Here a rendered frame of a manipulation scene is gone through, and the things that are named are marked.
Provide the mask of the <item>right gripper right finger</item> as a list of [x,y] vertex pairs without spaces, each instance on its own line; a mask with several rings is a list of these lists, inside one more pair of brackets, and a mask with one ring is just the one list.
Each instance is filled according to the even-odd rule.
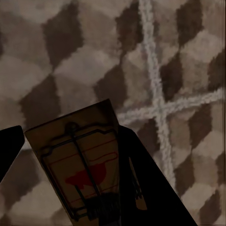
[[[118,126],[121,226],[198,226],[136,133]],[[129,157],[147,210],[136,205]]]

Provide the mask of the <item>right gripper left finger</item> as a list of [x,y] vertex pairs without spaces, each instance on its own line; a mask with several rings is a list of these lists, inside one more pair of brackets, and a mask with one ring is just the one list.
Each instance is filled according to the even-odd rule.
[[24,143],[24,132],[21,125],[0,131],[0,182]]

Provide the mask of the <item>mousetrap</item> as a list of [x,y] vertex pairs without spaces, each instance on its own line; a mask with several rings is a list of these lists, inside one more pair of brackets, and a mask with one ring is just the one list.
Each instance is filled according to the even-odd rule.
[[[24,132],[73,226],[121,226],[118,126],[108,98]],[[137,208],[147,210],[129,163]]]

